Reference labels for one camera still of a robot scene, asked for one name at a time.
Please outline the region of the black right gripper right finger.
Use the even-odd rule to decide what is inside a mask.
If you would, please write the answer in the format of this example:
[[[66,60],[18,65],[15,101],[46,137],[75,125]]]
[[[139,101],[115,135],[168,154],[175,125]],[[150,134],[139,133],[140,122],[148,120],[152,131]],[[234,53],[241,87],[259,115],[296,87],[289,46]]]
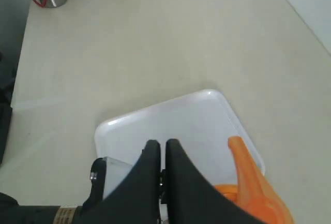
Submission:
[[[169,139],[165,147],[169,223],[262,223],[219,193],[177,139]]]

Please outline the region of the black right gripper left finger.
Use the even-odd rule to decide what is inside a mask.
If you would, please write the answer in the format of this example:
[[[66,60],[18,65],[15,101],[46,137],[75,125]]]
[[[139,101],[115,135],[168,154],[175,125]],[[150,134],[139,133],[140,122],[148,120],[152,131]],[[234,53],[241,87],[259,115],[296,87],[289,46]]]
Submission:
[[[104,197],[106,159],[96,159],[90,172],[91,192],[82,207],[83,223],[158,223],[160,144],[148,140],[133,168],[115,189]]]

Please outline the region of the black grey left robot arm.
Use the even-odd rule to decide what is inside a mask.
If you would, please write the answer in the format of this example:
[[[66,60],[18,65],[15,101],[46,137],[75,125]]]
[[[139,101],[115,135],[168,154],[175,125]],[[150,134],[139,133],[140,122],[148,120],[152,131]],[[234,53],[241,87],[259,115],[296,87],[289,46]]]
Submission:
[[[1,223],[74,223],[81,216],[81,206],[19,205],[1,193]]]

